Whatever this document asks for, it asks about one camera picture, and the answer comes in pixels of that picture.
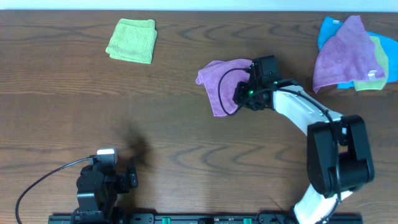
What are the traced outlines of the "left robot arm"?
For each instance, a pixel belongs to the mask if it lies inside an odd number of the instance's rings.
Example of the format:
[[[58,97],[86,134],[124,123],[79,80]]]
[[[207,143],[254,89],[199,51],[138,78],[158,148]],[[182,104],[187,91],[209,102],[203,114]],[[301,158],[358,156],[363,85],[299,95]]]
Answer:
[[[126,194],[138,186],[134,165],[117,173],[115,165],[86,166],[76,182],[78,211],[73,223],[117,223],[119,209],[115,207],[119,194]]]

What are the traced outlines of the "purple microfiber cloth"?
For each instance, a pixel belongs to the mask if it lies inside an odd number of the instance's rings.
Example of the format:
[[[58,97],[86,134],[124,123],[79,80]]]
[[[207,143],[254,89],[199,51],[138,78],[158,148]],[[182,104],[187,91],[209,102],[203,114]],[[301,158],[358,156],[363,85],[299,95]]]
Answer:
[[[235,68],[236,70],[227,73],[221,81],[220,97],[224,109],[232,114],[238,108],[237,104],[233,101],[235,89],[239,82],[248,82],[249,74],[242,70],[248,69],[252,65],[252,61],[248,59],[235,59],[230,61],[214,60],[210,62],[203,69],[198,71],[196,79],[197,85],[203,85],[207,92],[210,106],[215,117],[224,117],[227,114],[224,112],[220,105],[218,98],[218,85],[220,78],[229,70]]]

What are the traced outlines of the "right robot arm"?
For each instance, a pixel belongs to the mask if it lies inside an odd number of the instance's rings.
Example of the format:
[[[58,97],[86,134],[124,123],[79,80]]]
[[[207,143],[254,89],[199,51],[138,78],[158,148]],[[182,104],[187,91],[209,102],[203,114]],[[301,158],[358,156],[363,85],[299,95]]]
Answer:
[[[333,214],[343,200],[373,181],[374,164],[360,116],[329,110],[293,80],[239,82],[234,101],[253,111],[271,109],[284,115],[307,137],[310,185],[284,223],[335,222]]]

